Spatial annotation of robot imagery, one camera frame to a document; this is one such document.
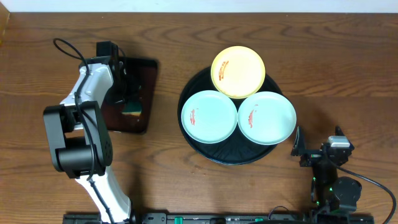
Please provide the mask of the green yellow sponge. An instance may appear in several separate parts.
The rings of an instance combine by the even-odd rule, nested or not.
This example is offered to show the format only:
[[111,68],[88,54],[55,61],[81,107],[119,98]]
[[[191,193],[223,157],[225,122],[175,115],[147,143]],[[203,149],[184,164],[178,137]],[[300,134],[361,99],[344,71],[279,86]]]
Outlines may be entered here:
[[140,116],[142,113],[142,104],[139,101],[129,101],[124,105],[121,113],[124,115]]

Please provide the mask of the yellow plate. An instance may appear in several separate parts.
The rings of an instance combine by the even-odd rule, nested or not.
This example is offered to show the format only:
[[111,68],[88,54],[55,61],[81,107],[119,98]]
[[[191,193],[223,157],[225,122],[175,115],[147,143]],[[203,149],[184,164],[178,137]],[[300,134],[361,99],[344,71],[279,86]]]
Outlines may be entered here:
[[261,88],[266,68],[260,55],[253,49],[232,46],[215,57],[210,75],[218,91],[230,98],[243,99]]

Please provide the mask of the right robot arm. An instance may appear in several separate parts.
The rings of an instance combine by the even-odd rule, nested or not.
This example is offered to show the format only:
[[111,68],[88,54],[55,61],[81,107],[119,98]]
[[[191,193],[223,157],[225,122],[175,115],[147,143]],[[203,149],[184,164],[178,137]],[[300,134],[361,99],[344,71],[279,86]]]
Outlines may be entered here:
[[299,156],[301,167],[313,173],[311,201],[317,205],[308,214],[311,223],[349,223],[350,213],[357,209],[362,185],[347,176],[339,176],[337,169],[348,161],[354,146],[337,126],[335,135],[319,149],[307,149],[301,127],[297,128],[292,156]]

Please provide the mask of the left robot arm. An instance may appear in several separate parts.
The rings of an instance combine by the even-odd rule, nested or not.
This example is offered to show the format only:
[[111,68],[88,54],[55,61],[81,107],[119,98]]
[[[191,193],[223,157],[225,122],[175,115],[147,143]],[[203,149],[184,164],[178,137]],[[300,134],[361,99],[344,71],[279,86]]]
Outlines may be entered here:
[[100,223],[134,223],[130,198],[112,170],[113,146],[101,106],[126,102],[126,57],[111,42],[98,42],[96,56],[81,61],[79,78],[58,105],[44,109],[43,118],[55,170],[80,184],[99,210]]

